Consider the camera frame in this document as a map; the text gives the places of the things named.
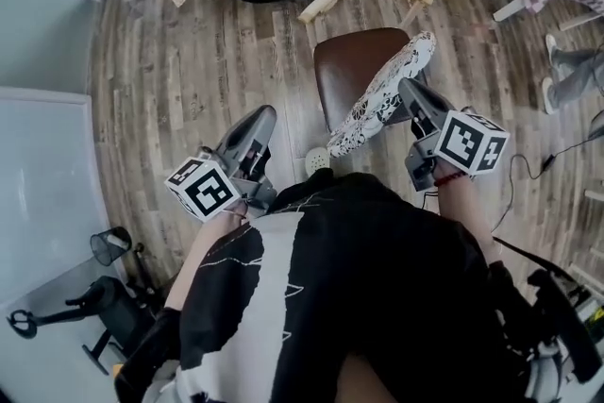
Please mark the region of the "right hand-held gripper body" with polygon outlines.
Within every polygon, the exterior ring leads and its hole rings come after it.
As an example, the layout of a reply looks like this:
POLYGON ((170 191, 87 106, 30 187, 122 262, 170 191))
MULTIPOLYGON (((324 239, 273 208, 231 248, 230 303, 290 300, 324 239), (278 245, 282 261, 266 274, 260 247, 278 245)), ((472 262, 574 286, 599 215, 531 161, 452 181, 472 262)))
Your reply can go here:
POLYGON ((490 174, 498 164, 510 134, 472 110, 457 110, 443 96, 415 79, 399 83, 402 105, 415 141, 405 165, 414 189, 436 185, 438 159, 469 176, 490 174))

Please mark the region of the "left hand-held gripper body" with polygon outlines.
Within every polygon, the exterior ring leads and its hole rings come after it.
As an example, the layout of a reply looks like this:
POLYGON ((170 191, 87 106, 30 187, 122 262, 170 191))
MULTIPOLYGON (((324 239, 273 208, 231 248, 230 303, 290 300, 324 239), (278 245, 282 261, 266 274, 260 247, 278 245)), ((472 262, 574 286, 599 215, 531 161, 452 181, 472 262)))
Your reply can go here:
POLYGON ((277 113, 263 105, 235 123, 214 148, 204 146, 164 181, 196 219, 207 222, 239 201, 263 213, 277 191, 265 174, 277 113))

